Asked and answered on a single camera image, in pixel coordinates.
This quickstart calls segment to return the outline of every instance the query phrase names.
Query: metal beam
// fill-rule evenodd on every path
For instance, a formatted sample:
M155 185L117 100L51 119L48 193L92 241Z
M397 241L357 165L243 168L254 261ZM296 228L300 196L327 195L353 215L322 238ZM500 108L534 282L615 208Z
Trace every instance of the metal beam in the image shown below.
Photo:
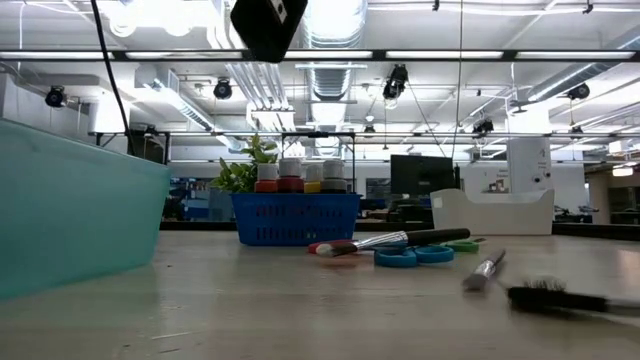
M561 62L561 63L640 63L636 50L500 50L500 49L364 49L289 50L283 62ZM110 52L112 62L254 62L249 50L145 50ZM0 49L0 60L21 62L102 62L98 51Z

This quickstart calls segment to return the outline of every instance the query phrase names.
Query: red paint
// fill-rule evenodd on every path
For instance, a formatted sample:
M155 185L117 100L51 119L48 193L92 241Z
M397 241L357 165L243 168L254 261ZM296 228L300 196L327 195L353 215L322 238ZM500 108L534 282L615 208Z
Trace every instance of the red paint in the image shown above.
M304 193L304 180L297 176L285 176L279 178L276 183L278 184L279 193L287 194L303 194Z
M258 180L253 190L257 193L275 193L278 192L278 184L275 180Z

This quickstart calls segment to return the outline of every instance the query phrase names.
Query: paintbrush bristles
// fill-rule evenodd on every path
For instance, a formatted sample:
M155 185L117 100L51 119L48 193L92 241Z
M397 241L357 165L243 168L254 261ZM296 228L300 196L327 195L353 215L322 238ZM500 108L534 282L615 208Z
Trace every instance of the paintbrush bristles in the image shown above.
M323 257L336 257L358 251L358 247L353 243L342 244L320 244L316 248L316 254Z

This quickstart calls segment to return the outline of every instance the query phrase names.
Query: desk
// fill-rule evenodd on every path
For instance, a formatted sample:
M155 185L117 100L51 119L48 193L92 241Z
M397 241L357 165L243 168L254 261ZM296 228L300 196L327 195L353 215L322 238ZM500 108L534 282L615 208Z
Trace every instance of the desk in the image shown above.
M153 266L0 303L0 358L637 359L638 320L521 314L497 286L463 295L460 281L500 247L505 282L554 275L640 299L632 242L489 237L451 265L391 269L370 255L245 247L234 232L165 231Z

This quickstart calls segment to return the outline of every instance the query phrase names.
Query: blue scissor handle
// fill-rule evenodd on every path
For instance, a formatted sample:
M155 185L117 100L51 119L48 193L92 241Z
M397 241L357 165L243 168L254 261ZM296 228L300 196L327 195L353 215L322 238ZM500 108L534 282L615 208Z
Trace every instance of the blue scissor handle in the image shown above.
M416 267L418 257L411 248L378 249L373 255L373 262L386 267Z
M387 267L416 267L419 264L436 264L453 260L453 249L446 246L421 246L417 248L378 248L373 255L376 265Z
M452 248L441 245L421 246L414 249L418 262L421 264L437 264L453 260Z

